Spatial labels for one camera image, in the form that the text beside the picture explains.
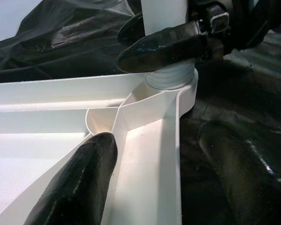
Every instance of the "white plastic tray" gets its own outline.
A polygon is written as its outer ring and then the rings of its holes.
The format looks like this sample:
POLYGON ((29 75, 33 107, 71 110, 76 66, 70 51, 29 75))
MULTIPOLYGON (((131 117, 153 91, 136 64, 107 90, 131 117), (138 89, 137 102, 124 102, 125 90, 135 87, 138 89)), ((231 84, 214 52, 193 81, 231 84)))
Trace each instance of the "white plastic tray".
POLYGON ((0 225, 22 225, 55 173, 103 131, 118 160, 102 224, 180 224, 179 117, 197 79, 172 91, 143 74, 0 84, 0 225))

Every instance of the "white plastic pipe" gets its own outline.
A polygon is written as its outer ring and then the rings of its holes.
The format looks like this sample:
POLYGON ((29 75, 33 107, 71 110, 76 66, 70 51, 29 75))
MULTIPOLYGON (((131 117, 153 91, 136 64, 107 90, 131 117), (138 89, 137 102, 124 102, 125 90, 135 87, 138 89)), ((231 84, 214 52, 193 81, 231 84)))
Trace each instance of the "white plastic pipe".
MULTIPOLYGON (((141 6, 146 35, 186 22, 187 0, 141 0, 141 6)), ((148 73, 146 81, 157 89, 176 89, 194 78, 194 70, 194 60, 188 60, 148 73)))

